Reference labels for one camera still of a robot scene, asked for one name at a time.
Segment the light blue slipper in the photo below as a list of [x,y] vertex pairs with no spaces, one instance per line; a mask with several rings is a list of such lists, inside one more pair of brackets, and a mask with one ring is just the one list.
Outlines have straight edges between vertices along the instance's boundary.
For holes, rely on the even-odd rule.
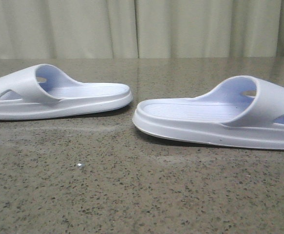
[[133,123],[144,133],[166,139],[284,150],[284,87],[235,76],[195,98],[140,102]]
[[0,77],[0,120],[44,119],[100,113],[128,105],[121,83],[82,83],[50,64]]

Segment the beige background curtain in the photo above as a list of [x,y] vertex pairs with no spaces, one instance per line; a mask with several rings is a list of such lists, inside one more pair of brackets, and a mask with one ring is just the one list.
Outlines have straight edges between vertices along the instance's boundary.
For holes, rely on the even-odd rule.
[[284,0],[0,0],[0,59],[284,56]]

